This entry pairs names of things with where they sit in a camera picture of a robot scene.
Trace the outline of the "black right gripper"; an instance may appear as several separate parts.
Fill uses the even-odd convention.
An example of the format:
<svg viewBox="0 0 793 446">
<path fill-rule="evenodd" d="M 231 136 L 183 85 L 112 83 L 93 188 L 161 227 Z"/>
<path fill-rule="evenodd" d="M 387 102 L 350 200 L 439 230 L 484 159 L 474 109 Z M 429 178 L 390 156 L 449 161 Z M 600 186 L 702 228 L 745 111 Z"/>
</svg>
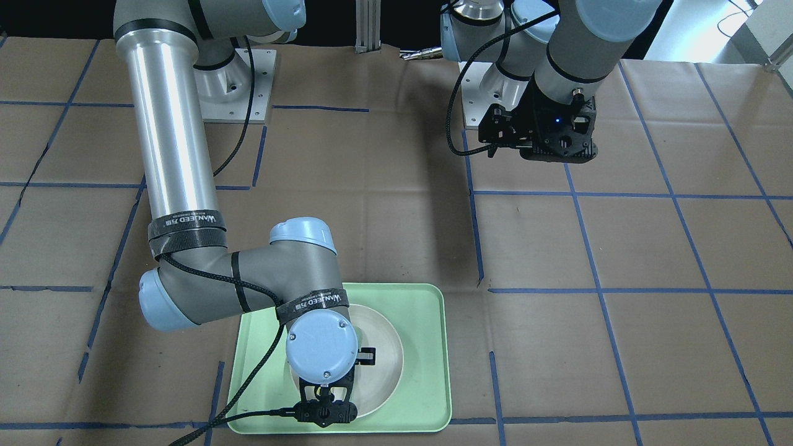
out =
<svg viewBox="0 0 793 446">
<path fill-rule="evenodd" d="M 375 366 L 377 363 L 377 348 L 360 347 L 355 358 L 355 366 Z"/>
</svg>

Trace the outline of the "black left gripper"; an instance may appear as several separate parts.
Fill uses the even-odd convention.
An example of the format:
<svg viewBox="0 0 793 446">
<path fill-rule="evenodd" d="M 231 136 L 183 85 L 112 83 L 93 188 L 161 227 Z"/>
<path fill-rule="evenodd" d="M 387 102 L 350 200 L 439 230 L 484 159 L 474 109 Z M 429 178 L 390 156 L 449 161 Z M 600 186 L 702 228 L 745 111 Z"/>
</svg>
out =
<svg viewBox="0 0 793 446">
<path fill-rule="evenodd" d="M 539 135 L 533 94 L 537 90 L 534 79 L 530 79 L 517 107 L 506 110 L 501 105 L 490 105 L 478 125 L 478 139 L 487 149 L 487 156 L 494 157 L 498 149 L 541 149 L 544 139 Z"/>
</svg>

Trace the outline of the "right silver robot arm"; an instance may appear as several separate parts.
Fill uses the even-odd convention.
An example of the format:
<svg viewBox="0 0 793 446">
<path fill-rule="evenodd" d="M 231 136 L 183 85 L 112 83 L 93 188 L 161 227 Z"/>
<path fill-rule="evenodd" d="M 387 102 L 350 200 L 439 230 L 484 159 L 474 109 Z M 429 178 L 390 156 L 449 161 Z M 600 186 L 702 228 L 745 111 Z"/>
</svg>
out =
<svg viewBox="0 0 793 446">
<path fill-rule="evenodd" d="M 267 246 L 229 251 L 195 79 L 201 43 L 305 22 L 303 1 L 119 1 L 113 31 L 131 79 L 159 263 L 139 285 L 148 325 L 172 332 L 273 307 L 289 331 L 289 366 L 328 386 L 359 353 L 331 232 L 320 219 L 294 218 L 274 226 Z"/>
</svg>

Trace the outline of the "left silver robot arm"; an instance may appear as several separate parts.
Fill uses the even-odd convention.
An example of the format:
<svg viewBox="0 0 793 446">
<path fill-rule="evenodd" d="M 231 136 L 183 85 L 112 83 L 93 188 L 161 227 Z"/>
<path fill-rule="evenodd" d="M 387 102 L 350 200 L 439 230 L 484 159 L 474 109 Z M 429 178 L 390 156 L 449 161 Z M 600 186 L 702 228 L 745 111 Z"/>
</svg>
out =
<svg viewBox="0 0 793 446">
<path fill-rule="evenodd" d="M 515 149 L 524 160 L 584 164 L 598 87 L 651 25 L 660 1 L 448 1 L 440 11 L 445 59 L 462 63 L 445 114 L 458 156 Z M 450 111 L 475 62 L 488 64 L 474 118 L 480 146 L 457 149 Z"/>
</svg>

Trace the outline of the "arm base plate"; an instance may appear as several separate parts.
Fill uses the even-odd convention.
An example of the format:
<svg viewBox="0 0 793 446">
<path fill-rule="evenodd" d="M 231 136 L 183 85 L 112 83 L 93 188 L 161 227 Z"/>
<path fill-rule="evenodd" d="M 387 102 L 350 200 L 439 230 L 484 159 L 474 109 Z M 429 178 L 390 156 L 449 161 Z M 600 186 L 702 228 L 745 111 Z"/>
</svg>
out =
<svg viewBox="0 0 793 446">
<path fill-rule="evenodd" d="M 193 68 L 206 123 L 266 122 L 278 53 L 274 49 L 236 49 L 226 63 Z"/>
<path fill-rule="evenodd" d="M 465 129 L 478 129 L 490 105 L 517 107 L 527 83 L 505 76 L 495 63 L 474 62 L 465 73 L 460 91 Z"/>
</svg>

